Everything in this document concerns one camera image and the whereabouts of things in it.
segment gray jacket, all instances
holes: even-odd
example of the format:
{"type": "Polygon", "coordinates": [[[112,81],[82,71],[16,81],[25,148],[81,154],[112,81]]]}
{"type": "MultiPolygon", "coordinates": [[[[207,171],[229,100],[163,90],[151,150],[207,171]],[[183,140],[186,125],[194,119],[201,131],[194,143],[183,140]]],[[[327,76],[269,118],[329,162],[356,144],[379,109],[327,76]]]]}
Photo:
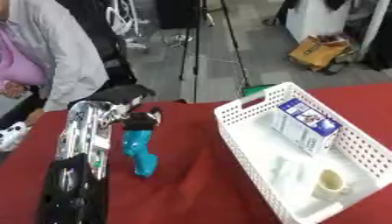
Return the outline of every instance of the gray jacket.
{"type": "Polygon", "coordinates": [[[94,44],[67,9],[54,0],[9,0],[7,32],[17,49],[43,67],[45,111],[87,97],[108,79],[94,44]]]}

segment sleeve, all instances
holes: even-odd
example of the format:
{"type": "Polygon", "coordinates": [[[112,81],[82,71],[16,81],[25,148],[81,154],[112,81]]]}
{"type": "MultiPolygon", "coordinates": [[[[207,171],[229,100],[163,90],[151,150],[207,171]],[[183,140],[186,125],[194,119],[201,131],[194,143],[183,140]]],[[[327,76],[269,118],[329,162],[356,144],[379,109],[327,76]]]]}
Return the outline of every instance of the sleeve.
{"type": "Polygon", "coordinates": [[[55,60],[52,86],[44,111],[66,109],[68,101],[64,96],[74,91],[81,79],[81,51],[88,51],[90,45],[75,43],[77,32],[84,32],[67,9],[58,3],[48,1],[35,10],[36,26],[55,60]]]}

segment white object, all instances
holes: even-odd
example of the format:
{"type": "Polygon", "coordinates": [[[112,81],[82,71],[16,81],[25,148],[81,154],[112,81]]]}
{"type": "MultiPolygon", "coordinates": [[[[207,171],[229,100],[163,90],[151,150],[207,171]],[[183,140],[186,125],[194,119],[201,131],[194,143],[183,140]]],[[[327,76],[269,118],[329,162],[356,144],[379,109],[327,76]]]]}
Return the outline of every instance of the white object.
{"type": "Polygon", "coordinates": [[[342,32],[350,7],[351,1],[330,10],[324,0],[302,0],[297,8],[288,10],[286,27],[298,43],[308,36],[342,32]]]}
{"type": "Polygon", "coordinates": [[[346,182],[336,171],[322,171],[313,195],[322,200],[336,200],[346,189],[346,182]]]}
{"type": "Polygon", "coordinates": [[[282,223],[319,223],[392,181],[392,153],[387,148],[293,83],[231,101],[214,113],[222,138],[282,223]],[[332,148],[317,158],[324,170],[338,172],[351,186],[351,192],[338,200],[311,196],[292,204],[271,184],[276,157],[291,161],[315,159],[270,127],[273,110],[291,98],[306,102],[342,124],[332,148]]]}
{"type": "Polygon", "coordinates": [[[277,157],[272,164],[276,164],[276,168],[272,171],[271,184],[288,203],[297,204],[312,195],[321,173],[317,163],[311,159],[291,161],[277,157]]]}
{"type": "Polygon", "coordinates": [[[0,130],[0,151],[12,151],[12,146],[18,144],[27,131],[24,122],[16,122],[8,129],[0,130]]]}
{"type": "Polygon", "coordinates": [[[340,126],[297,98],[278,105],[272,123],[275,130],[311,156],[322,155],[331,148],[340,126]]]}
{"type": "Polygon", "coordinates": [[[147,49],[146,45],[137,43],[135,38],[125,38],[125,35],[131,29],[133,29],[137,38],[141,37],[139,25],[147,25],[149,23],[148,20],[139,19],[133,0],[112,0],[111,6],[106,9],[106,19],[115,34],[124,37],[127,47],[147,49]]]}

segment red tablecloth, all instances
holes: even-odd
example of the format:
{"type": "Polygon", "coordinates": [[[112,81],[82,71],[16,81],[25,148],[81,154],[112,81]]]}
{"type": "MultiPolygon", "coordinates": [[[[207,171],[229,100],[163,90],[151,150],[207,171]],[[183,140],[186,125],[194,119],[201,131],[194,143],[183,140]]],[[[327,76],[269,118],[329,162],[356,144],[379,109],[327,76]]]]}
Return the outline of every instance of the red tablecloth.
{"type": "MultiPolygon", "coordinates": [[[[311,91],[382,144],[392,146],[392,84],[311,91]]],[[[222,142],[213,110],[221,103],[158,103],[164,122],[150,141],[159,157],[152,178],[137,178],[115,127],[108,223],[279,223],[222,142]]],[[[66,113],[45,115],[0,166],[0,223],[33,223],[43,178],[66,113]]],[[[391,223],[387,187],[325,223],[391,223]]]]}

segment white cup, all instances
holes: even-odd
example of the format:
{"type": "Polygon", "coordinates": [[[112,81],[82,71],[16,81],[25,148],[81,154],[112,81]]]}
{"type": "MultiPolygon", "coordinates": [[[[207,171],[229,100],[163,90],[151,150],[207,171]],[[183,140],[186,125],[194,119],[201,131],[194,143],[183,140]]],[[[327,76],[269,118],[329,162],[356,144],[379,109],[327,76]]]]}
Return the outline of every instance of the white cup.
{"type": "Polygon", "coordinates": [[[313,191],[313,196],[321,200],[336,200],[346,189],[344,179],[332,170],[323,170],[313,191]]]}

